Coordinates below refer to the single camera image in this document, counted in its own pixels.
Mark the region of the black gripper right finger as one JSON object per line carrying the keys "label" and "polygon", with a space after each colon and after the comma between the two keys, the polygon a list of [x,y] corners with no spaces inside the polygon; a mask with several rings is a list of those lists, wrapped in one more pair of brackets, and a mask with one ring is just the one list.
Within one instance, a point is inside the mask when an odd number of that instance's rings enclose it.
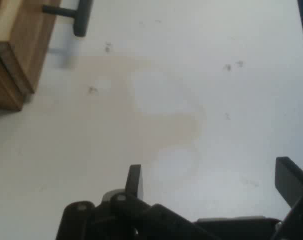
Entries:
{"label": "black gripper right finger", "polygon": [[303,170],[289,157],[278,157],[275,187],[291,210],[276,227],[275,240],[303,240]]}

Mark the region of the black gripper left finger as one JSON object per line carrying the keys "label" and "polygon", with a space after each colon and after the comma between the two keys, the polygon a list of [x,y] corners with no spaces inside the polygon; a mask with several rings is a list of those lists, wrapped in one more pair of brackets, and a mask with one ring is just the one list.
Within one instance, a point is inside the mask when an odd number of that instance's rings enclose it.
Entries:
{"label": "black gripper left finger", "polygon": [[108,192],[101,204],[81,201],[68,205],[58,240],[216,240],[218,237],[177,213],[143,201],[140,164],[131,165],[124,189]]}

